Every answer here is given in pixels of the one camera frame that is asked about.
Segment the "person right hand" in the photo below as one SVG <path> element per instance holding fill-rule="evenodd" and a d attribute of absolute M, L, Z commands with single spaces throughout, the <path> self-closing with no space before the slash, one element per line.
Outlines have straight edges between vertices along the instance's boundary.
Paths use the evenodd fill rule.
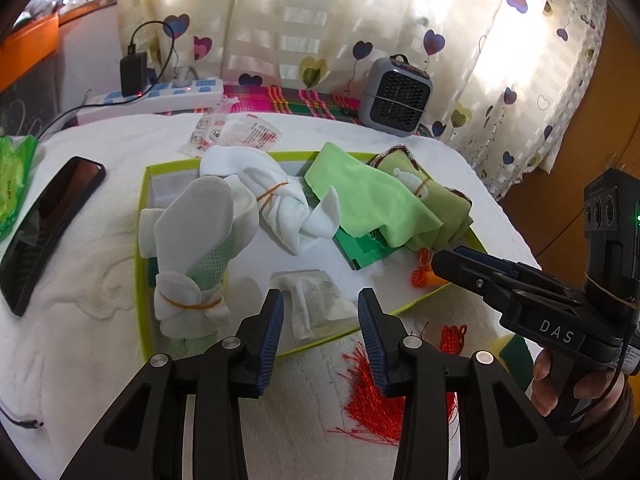
<path fill-rule="evenodd" d="M 559 395 L 556 393 L 548 375 L 551 370 L 552 359 L 548 350 L 542 350 L 534 364 L 534 382 L 530 400 L 534 407 L 542 416 L 548 416 L 559 402 Z M 582 378 L 574 388 L 574 397 L 577 400 L 594 401 L 605 393 L 610 385 L 615 373 L 612 370 L 597 370 Z M 618 376 L 612 389 L 606 397 L 595 405 L 585 417 L 585 425 L 590 426 L 601 420 L 608 412 L 612 411 L 615 404 L 620 400 L 626 386 L 624 376 Z"/>

